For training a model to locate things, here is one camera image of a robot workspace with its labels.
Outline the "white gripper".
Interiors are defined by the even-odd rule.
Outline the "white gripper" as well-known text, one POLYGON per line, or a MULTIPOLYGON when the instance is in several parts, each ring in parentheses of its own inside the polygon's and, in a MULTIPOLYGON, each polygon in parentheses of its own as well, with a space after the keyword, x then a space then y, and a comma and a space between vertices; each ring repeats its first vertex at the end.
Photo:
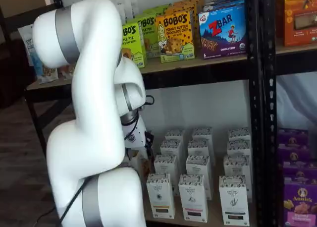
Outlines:
POLYGON ((122 130, 123 130, 124 136, 126 136, 132 131, 132 134, 127 139, 125 139, 126 148, 132 149, 132 148, 145 147, 146 126, 140 115, 137 121, 130 122, 129 124, 123 124, 122 130))

